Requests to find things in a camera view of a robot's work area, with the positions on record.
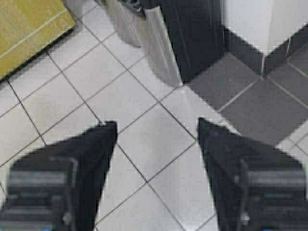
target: gray floor tile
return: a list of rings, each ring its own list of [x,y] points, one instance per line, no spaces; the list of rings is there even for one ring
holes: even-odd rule
[[[289,62],[308,75],[308,44],[295,53]]]
[[[0,166],[39,135],[21,105],[0,118]]]
[[[82,103],[82,99],[62,74],[23,101],[41,134]]]
[[[257,78],[258,76],[249,67],[227,53],[189,86],[218,110]]]
[[[308,77],[302,75],[287,63],[272,71],[268,77],[308,105]]]
[[[14,164],[14,162],[22,158],[23,156],[27,155],[31,151],[44,147],[44,145],[45,144],[43,140],[41,138],[38,138],[29,146],[27,146],[25,149],[23,149],[21,152],[19,152],[17,155],[15,155],[12,159],[6,162],[3,166],[0,167],[0,182],[6,194],[7,194],[7,178],[9,175],[10,168]]]
[[[0,117],[19,103],[7,82],[0,84]]]
[[[308,118],[308,110],[270,80],[259,80],[222,114],[242,135],[272,145]]]
[[[99,231],[182,231],[148,185],[96,227]]]
[[[185,230],[194,231],[215,214],[199,144],[150,181]]]
[[[64,71],[80,95],[87,100],[125,71],[103,46],[99,45]]]

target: yellow wooden surface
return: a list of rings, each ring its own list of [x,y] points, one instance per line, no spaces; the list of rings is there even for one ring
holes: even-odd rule
[[[0,79],[75,25],[61,0],[0,2]]]

